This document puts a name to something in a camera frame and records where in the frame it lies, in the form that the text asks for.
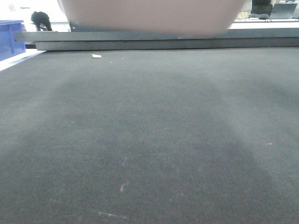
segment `desk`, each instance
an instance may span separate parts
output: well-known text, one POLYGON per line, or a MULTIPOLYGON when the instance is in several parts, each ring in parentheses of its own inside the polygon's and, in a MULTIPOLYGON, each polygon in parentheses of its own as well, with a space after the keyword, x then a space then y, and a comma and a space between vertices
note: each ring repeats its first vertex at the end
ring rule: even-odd
POLYGON ((259 20, 242 19, 235 20, 229 29, 260 29, 260 28, 299 28, 298 19, 273 19, 273 20, 259 20))

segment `person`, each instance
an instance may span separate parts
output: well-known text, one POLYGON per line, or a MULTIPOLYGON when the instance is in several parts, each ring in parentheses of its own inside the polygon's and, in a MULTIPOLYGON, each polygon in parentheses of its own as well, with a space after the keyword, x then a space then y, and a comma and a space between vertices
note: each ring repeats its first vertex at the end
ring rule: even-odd
POLYGON ((37 31, 41 31, 41 29, 52 31, 50 19, 46 13, 35 11, 31 15, 31 20, 35 24, 37 31))

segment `metal platform edge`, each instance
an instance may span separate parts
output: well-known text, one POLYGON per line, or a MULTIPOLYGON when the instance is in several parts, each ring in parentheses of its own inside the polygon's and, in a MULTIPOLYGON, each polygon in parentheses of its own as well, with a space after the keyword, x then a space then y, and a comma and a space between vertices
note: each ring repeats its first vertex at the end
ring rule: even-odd
POLYGON ((17 41, 35 41, 38 50, 135 50, 299 47, 299 28, 229 29, 214 37, 142 32, 23 32, 17 41))

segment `blue container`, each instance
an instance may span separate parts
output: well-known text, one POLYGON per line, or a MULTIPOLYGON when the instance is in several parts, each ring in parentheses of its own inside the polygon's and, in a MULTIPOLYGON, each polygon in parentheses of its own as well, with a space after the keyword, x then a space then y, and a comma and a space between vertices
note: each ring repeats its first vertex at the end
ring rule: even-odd
POLYGON ((0 21, 0 61, 24 53, 25 42, 15 41, 14 33, 22 32, 22 20, 0 21))

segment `white paper scrap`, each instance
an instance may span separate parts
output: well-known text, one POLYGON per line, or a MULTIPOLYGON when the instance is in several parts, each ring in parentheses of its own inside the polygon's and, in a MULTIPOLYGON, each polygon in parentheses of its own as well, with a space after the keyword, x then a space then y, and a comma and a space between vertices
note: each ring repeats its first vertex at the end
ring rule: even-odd
POLYGON ((93 58, 102 58, 102 56, 101 55, 93 54, 93 58))

